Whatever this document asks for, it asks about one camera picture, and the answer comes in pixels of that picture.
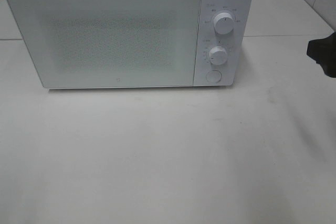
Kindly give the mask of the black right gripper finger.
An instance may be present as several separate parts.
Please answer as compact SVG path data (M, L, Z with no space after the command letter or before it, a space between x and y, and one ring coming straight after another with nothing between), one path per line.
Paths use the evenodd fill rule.
M308 42L307 56L320 65L324 74L335 78L335 35L336 32L323 39L315 39Z

